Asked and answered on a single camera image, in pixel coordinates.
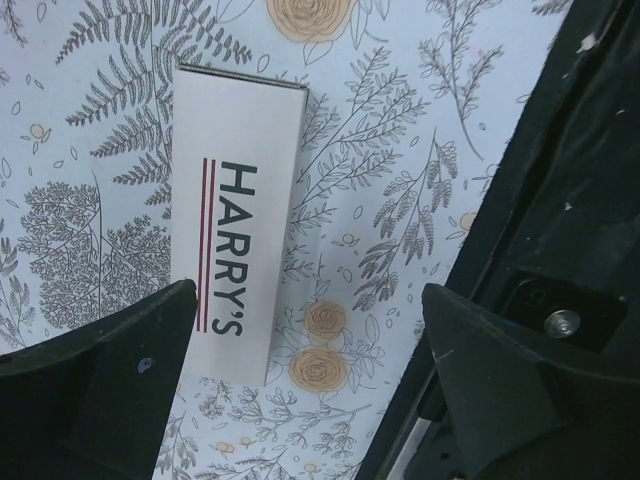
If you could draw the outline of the white Harry's razor box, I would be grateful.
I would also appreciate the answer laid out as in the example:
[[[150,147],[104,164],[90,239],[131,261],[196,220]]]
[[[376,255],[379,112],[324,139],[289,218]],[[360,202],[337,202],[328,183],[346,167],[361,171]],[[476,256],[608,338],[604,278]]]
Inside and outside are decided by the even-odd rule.
[[[307,97],[286,81],[174,73],[171,277],[196,285],[190,374],[266,382]]]

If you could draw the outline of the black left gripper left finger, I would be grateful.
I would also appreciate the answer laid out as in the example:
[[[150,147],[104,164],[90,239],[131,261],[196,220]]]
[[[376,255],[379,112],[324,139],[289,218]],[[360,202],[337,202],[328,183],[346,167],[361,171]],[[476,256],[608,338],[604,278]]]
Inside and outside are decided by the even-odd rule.
[[[151,478],[196,308],[180,280],[2,355],[2,478]]]

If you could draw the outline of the floral table mat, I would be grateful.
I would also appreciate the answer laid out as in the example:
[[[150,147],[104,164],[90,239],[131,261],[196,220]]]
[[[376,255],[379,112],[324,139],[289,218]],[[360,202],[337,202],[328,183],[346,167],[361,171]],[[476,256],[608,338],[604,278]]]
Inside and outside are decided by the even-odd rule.
[[[184,374],[153,479],[356,479],[564,20],[566,1],[5,1],[1,350],[164,287],[181,253],[175,70],[307,98],[266,383]]]

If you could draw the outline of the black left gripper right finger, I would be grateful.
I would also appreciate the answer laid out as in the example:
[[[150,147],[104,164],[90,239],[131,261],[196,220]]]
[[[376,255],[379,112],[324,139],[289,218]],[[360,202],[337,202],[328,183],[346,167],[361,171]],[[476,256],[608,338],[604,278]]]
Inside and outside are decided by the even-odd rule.
[[[467,478],[638,478],[638,365],[507,322],[441,285],[426,285],[422,302]]]

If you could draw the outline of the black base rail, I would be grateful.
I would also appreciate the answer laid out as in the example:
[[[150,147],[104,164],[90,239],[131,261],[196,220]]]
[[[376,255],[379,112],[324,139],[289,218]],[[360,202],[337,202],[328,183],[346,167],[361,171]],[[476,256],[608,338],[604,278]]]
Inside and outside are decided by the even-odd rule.
[[[576,1],[447,282],[639,367],[639,5]],[[358,471],[469,479],[424,331]]]

